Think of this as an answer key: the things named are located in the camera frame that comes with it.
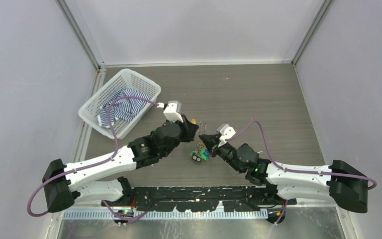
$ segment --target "laundry basket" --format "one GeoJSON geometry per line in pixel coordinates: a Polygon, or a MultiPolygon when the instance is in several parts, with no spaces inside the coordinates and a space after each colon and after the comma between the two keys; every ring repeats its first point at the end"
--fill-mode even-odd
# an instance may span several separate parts
{"type": "MultiPolygon", "coordinates": [[[[161,88],[158,84],[149,78],[132,71],[130,69],[123,69],[119,71],[111,80],[109,80],[102,88],[100,88],[78,111],[78,115],[91,127],[100,132],[101,134],[113,138],[112,132],[109,128],[99,126],[97,116],[101,111],[101,106],[109,99],[109,97],[119,88],[132,88],[151,97],[151,101],[156,101],[157,96],[160,94],[161,88]]],[[[150,109],[150,103],[137,114],[131,121],[127,122],[118,119],[113,124],[116,132],[116,137],[123,139],[131,129],[138,123],[143,115],[150,109]]]]}

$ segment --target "wooden tabletop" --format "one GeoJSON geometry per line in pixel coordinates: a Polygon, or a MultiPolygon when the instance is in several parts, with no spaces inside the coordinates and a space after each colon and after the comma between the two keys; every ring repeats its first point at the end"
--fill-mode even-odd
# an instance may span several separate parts
{"type": "MultiPolygon", "coordinates": [[[[323,165],[317,138],[291,64],[211,65],[134,67],[131,70],[148,77],[162,88],[158,102],[178,100],[181,113],[197,122],[205,121],[206,133],[215,133],[223,123],[239,132],[252,119],[265,128],[275,160],[288,164],[323,165]]],[[[108,68],[105,82],[121,68],[108,68]]],[[[152,108],[122,140],[125,145],[148,135],[162,125],[165,117],[152,108]]],[[[251,126],[232,145],[248,143],[262,158],[268,158],[263,138],[256,125],[251,126]]],[[[196,163],[190,153],[195,142],[181,143],[153,166],[123,172],[132,186],[218,186],[250,185],[245,174],[238,174],[220,157],[196,163]]],[[[114,140],[93,130],[86,160],[114,151],[114,140]]]]}

